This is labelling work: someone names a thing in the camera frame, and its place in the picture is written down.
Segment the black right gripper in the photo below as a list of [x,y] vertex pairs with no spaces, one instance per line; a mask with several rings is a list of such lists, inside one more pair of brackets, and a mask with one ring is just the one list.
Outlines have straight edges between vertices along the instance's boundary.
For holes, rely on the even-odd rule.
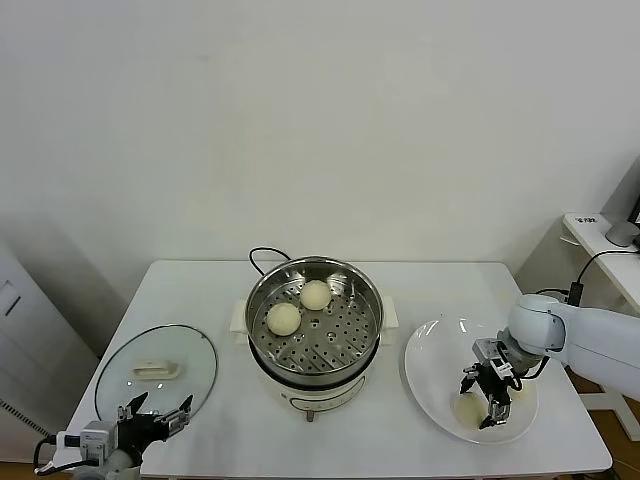
[[511,365],[501,360],[487,360],[474,363],[463,373],[459,393],[467,393],[476,382],[489,401],[488,415],[481,421],[479,429],[504,425],[511,410],[508,393],[508,388],[514,380]]

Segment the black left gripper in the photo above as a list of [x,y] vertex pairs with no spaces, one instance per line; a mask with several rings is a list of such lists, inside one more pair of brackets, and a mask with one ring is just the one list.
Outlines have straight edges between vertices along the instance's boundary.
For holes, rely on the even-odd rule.
[[148,393],[134,397],[117,409],[118,448],[128,453],[143,453],[155,441],[164,441],[168,433],[178,433],[190,422],[193,396],[189,395],[176,409],[156,417],[137,415]]

